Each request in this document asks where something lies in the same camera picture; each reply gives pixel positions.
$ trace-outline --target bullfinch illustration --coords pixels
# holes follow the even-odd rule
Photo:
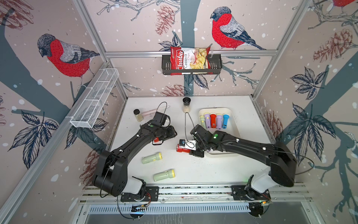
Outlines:
[[[321,4],[321,3],[325,2],[325,1],[328,1],[328,0],[320,1],[320,2],[318,2],[317,4]],[[333,7],[332,7],[332,9],[334,8],[334,6],[340,7],[340,8],[342,9],[342,13],[341,13],[341,14],[344,14],[344,13],[347,13],[347,12],[343,12],[343,7],[345,7],[346,5],[348,5],[348,4],[352,3],[352,2],[354,2],[355,0],[332,0],[332,1],[333,1]]]
[[[213,38],[221,46],[220,50],[224,47],[235,50],[238,46],[244,45],[265,50],[247,34],[245,28],[231,15],[231,10],[228,7],[223,6],[215,9],[210,18],[213,19]]]
[[[51,34],[42,35],[37,41],[37,47],[42,57],[45,55],[54,66],[64,75],[70,77],[81,77],[87,70],[90,70],[90,63],[95,56],[99,53],[86,50],[76,44],[68,44],[56,39]]]

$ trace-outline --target mounting plate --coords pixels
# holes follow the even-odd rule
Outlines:
[[[144,198],[143,200],[141,200],[141,202],[149,201],[149,197],[146,195],[147,193],[150,194],[152,198],[151,201],[158,201],[159,187],[146,187]],[[130,196],[130,193],[123,193],[121,195],[121,202],[139,202],[139,201],[134,200],[134,198]]]

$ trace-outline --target pine cone illustration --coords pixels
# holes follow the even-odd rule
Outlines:
[[[174,12],[168,5],[162,5],[157,12],[157,23],[155,30],[160,36],[167,33],[169,28],[174,24]]]
[[[320,60],[320,62],[331,61],[333,58],[339,58],[349,49],[352,44],[352,32],[349,29],[343,29],[340,32],[334,33],[324,45],[321,45],[317,52],[313,54],[313,60]]]
[[[182,85],[174,84],[174,86],[166,86],[164,92],[160,93],[165,96],[185,96],[189,91]]]
[[[275,115],[274,111],[266,111],[264,117],[266,118],[266,122],[268,123],[268,126],[270,127],[275,139],[280,141],[282,139],[282,131],[284,130],[281,119]]]
[[[14,10],[6,19],[5,26],[20,30],[28,23],[34,23],[30,9],[34,8],[24,0],[0,0],[0,20],[3,20],[9,11]]]
[[[95,169],[96,169],[96,165],[98,162],[98,157],[100,155],[92,150],[88,156],[86,157],[86,160],[84,162],[84,164],[86,165],[83,168],[83,173],[81,174],[81,176],[79,176],[81,180],[81,184],[84,184],[84,187],[82,189],[82,192],[85,190],[85,188],[91,184],[91,178],[93,176],[93,174],[95,173]]]

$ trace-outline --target metal vent grille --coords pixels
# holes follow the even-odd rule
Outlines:
[[[119,205],[121,213],[142,214],[143,212],[131,212],[131,204]],[[237,213],[251,212],[248,203],[195,203],[195,204],[151,204],[144,211],[146,214],[182,214],[182,213]],[[119,214],[117,205],[91,205],[89,214]]]

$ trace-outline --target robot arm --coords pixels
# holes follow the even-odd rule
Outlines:
[[[127,166],[133,157],[154,139],[165,141],[177,135],[173,126],[163,127],[167,119],[170,121],[169,116],[156,112],[153,120],[142,125],[121,147],[111,152],[103,151],[98,158],[92,184],[115,197],[121,194],[128,180]]]
[[[252,177],[250,187],[254,190],[263,193],[276,184],[285,187],[294,185],[297,161],[285,144],[252,142],[222,131],[215,131],[211,134],[200,125],[197,125],[190,133],[197,140],[196,149],[201,151],[202,155],[206,150],[234,152],[268,165],[268,169]]]

